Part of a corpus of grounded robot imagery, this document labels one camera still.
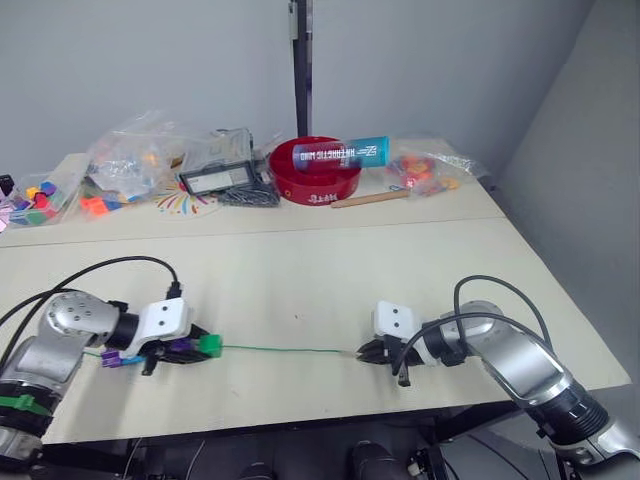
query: wooden stick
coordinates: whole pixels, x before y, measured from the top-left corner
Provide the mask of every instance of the wooden stick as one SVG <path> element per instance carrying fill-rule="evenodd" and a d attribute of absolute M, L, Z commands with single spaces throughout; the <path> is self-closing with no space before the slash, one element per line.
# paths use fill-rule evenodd
<path fill-rule="evenodd" d="M 365 195 L 363 197 L 347 198 L 346 200 L 337 200 L 331 203 L 331 208 L 353 207 L 355 205 L 364 205 L 366 203 L 385 202 L 396 198 L 407 198 L 409 190 L 398 190 L 396 192 L 375 193 L 373 195 Z"/>

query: green wire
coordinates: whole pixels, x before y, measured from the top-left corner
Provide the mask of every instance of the green wire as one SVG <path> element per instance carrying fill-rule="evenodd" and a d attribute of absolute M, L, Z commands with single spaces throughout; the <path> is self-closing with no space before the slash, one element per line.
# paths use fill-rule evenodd
<path fill-rule="evenodd" d="M 353 353 L 347 350 L 336 350 L 331 348 L 275 348 L 275 347 L 252 347 L 249 345 L 223 345 L 222 348 L 236 348 L 239 350 L 260 350 L 265 352 L 316 352 L 316 353 Z"/>

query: green cable tie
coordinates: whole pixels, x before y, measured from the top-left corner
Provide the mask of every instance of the green cable tie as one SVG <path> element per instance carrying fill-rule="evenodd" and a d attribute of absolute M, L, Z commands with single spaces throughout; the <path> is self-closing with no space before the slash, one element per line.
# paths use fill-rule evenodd
<path fill-rule="evenodd" d="M 0 397 L 0 407 L 9 407 L 21 412 L 31 412 L 43 417 L 50 417 L 51 412 L 42 405 L 36 403 L 33 395 L 20 395 L 19 397 Z"/>

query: gray wall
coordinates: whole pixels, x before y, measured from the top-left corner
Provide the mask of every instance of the gray wall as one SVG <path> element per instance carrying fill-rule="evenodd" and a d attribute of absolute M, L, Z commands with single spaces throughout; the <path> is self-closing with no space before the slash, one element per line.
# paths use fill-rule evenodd
<path fill-rule="evenodd" d="M 0 1 L 0 173 L 50 170 L 146 109 L 295 137 L 287 4 Z"/>
<path fill-rule="evenodd" d="M 313 133 L 435 131 L 498 173 L 591 5 L 314 0 Z"/>
<path fill-rule="evenodd" d="M 636 382 L 637 3 L 599 0 L 499 185 L 502 204 Z M 633 390 L 602 393 L 638 422 Z"/>

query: cable connector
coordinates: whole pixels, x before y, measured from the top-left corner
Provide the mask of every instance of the cable connector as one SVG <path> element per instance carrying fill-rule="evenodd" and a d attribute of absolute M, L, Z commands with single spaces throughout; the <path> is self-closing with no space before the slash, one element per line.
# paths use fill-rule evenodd
<path fill-rule="evenodd" d="M 169 290 L 167 290 L 167 300 L 171 300 L 172 298 L 180 298 L 182 296 L 182 285 L 180 282 L 171 282 L 171 286 Z"/>

